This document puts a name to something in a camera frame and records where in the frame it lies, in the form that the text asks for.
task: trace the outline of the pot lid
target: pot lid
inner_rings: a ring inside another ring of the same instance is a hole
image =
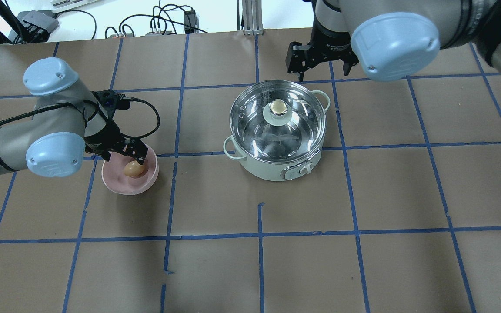
[[[326,113],[305,87],[268,80],[248,87],[230,113],[234,141],[252,158],[290,163],[321,148]]]

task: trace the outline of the cooking pot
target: cooking pot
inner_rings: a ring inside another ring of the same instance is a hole
[[[316,97],[322,95],[324,108]],[[267,80],[243,91],[231,107],[223,151],[253,175],[283,181],[310,174],[322,155],[330,97],[297,83]],[[231,141],[235,155],[227,152]]]

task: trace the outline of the light blue joint cap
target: light blue joint cap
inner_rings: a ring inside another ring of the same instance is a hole
[[[24,72],[22,82],[35,96],[46,96],[67,89],[78,80],[76,73],[67,62],[57,57],[49,57],[34,62]]]
[[[360,24],[351,36],[351,47],[368,78],[392,81],[429,65],[440,50],[439,37],[428,18],[393,12]]]
[[[76,133],[50,133],[30,145],[26,164],[39,176],[69,176],[81,168],[84,148],[84,139]]]

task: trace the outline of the brown egg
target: brown egg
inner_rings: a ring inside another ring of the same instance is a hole
[[[123,168],[123,174],[125,174],[125,176],[136,178],[142,174],[145,169],[145,165],[140,165],[137,161],[132,161],[131,163],[125,165],[125,168]]]

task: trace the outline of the pink bowl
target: pink bowl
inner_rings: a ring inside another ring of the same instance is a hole
[[[156,153],[151,147],[148,147],[147,156],[144,161],[146,169],[142,177],[131,178],[123,174],[125,165],[132,161],[134,159],[130,156],[124,156],[116,152],[111,153],[109,162],[104,162],[104,166],[102,167],[102,180],[109,190],[117,194],[133,196],[145,192],[156,181],[159,166],[157,164]]]

